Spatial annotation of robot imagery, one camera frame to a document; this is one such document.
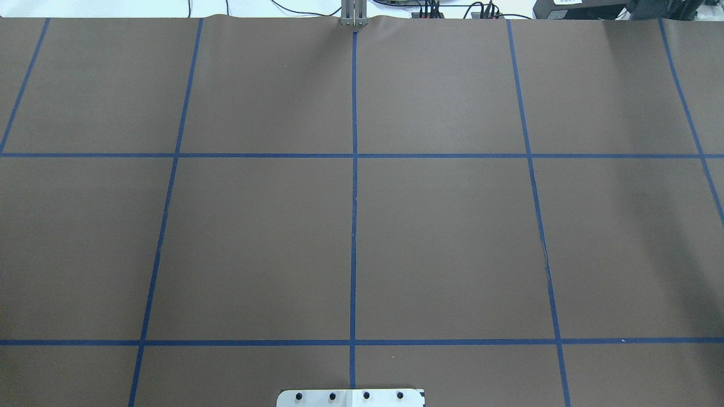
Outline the aluminium frame post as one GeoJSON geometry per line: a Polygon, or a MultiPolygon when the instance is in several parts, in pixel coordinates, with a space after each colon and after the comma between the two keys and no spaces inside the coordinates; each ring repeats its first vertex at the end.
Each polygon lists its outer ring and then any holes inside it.
{"type": "Polygon", "coordinates": [[[363,27],[368,24],[367,1],[341,0],[339,21],[345,27],[363,27]]]}

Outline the black usb hub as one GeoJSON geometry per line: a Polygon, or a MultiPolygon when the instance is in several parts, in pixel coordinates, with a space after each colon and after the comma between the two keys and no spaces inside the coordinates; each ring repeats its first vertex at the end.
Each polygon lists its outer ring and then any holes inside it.
{"type": "Polygon", "coordinates": [[[497,20],[504,18],[504,13],[493,1],[471,3],[463,15],[463,19],[497,20]]]}
{"type": "Polygon", "coordinates": [[[413,19],[424,20],[442,20],[444,14],[441,11],[441,1],[416,1],[419,6],[418,11],[411,13],[413,19]]]}

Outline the black power adapter box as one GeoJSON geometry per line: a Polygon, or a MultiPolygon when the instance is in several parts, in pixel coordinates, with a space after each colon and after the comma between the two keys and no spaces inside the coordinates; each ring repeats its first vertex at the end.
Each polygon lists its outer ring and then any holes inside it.
{"type": "Polygon", "coordinates": [[[536,20],[615,20],[629,1],[535,1],[536,20]]]}

